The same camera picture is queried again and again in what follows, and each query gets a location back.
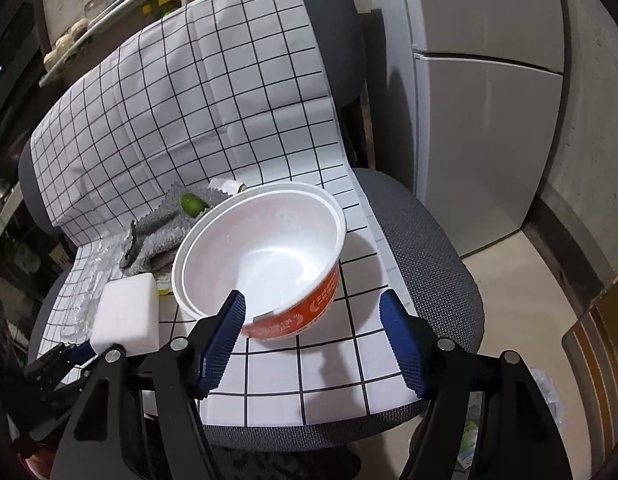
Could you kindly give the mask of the white sponge block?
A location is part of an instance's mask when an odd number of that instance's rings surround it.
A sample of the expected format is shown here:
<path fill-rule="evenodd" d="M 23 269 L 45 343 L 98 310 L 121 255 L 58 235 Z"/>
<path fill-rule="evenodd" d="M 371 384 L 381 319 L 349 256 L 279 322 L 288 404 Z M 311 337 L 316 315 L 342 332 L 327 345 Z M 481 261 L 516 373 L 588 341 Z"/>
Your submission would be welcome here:
<path fill-rule="evenodd" d="M 94 316 L 88 340 L 100 356 L 111 346 L 123 346 L 128 356 L 152 353 L 159 343 L 159 296 L 150 273 L 108 282 Z"/>

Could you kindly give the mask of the grey rag cloth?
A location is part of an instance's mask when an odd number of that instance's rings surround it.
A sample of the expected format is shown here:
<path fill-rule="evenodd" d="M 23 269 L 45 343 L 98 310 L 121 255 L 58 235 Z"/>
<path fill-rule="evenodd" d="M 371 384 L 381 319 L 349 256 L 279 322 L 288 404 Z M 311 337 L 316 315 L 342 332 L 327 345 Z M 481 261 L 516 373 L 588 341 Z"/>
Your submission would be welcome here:
<path fill-rule="evenodd" d="M 182 206 L 182 197 L 193 194 L 205 207 L 191 217 Z M 206 184 L 172 185 L 161 204 L 140 220 L 131 222 L 121 244 L 119 269 L 124 276 L 142 273 L 168 273 L 182 241 L 195 223 L 210 209 L 231 197 L 227 192 Z"/>

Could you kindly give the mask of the orange white paper bowl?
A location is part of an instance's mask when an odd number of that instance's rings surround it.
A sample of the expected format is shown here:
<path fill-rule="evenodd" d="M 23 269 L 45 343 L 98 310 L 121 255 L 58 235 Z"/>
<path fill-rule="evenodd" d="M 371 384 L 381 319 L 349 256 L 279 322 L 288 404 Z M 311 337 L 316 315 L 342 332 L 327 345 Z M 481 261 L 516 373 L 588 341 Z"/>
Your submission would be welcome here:
<path fill-rule="evenodd" d="M 340 203 L 318 186 L 250 188 L 188 231 L 171 270 L 174 298 L 193 318 L 209 318 L 237 290 L 246 302 L 244 336 L 295 336 L 335 299 L 346 231 Z"/>

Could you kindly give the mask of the silver refrigerator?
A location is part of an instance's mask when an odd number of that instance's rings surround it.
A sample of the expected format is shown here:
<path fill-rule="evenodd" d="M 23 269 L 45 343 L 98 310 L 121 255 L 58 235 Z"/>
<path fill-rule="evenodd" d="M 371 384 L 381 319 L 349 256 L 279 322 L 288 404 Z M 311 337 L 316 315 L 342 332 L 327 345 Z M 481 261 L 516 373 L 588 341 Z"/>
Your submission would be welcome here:
<path fill-rule="evenodd" d="M 565 70 L 560 0 L 371 0 L 376 167 L 456 251 L 517 231 L 548 161 Z"/>

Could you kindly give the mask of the white plastic bag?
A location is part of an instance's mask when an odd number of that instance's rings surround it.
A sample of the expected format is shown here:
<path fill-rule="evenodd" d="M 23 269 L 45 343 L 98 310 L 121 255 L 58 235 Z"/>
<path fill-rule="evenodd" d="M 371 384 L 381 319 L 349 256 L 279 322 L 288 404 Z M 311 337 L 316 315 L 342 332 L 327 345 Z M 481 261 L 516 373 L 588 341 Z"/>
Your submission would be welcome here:
<path fill-rule="evenodd" d="M 229 196 L 235 196 L 246 190 L 246 185 L 243 182 L 238 182 L 229 178 L 212 178 L 209 182 L 210 188 L 214 188 L 217 191 L 228 194 Z"/>

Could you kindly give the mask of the curved kitchen shelf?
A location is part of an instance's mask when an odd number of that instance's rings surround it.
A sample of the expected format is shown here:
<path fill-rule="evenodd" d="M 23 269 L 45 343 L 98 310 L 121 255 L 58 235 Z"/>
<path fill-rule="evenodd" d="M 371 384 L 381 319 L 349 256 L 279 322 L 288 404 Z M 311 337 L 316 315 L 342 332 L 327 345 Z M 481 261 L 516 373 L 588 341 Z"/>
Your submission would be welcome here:
<path fill-rule="evenodd" d="M 122 20 L 126 14 L 141 8 L 146 2 L 149 2 L 149 0 L 116 0 L 114 3 L 111 3 L 100 15 L 97 15 L 94 20 L 90 21 L 86 32 L 62 54 L 54 66 L 39 80 L 39 87 L 44 88 L 53 80 L 58 79 L 62 71 L 71 64 L 78 52 L 90 44 L 97 35 L 106 32 L 108 28 Z"/>

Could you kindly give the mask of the trash bin with bag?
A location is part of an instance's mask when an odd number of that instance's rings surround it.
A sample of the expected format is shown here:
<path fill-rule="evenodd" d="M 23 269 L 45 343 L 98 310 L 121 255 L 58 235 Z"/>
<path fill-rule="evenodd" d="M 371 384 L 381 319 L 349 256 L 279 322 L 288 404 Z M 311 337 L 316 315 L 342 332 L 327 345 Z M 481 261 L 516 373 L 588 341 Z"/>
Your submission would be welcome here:
<path fill-rule="evenodd" d="M 569 466 L 560 444 L 564 407 L 551 378 L 523 362 L 503 373 L 488 373 L 484 391 L 472 392 L 468 422 L 454 479 L 527 479 L 544 471 L 551 478 L 569 478 Z"/>

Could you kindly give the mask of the striped doormat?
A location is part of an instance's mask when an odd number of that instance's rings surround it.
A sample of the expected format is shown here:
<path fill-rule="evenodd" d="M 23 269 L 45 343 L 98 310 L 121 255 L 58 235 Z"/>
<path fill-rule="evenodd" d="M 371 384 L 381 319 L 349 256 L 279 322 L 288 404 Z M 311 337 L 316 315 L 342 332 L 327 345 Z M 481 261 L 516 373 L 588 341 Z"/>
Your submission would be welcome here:
<path fill-rule="evenodd" d="M 592 471 L 618 445 L 618 323 L 589 307 L 562 339 L 588 423 Z"/>

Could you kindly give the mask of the clear plastic container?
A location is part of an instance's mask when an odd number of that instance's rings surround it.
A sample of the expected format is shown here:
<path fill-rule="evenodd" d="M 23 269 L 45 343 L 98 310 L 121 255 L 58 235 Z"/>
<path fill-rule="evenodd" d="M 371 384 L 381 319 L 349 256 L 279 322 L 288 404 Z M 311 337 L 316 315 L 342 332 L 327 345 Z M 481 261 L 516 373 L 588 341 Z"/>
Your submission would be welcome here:
<path fill-rule="evenodd" d="M 100 296 L 111 278 L 118 278 L 122 235 L 81 246 L 60 292 L 60 341 L 80 344 L 90 338 Z"/>

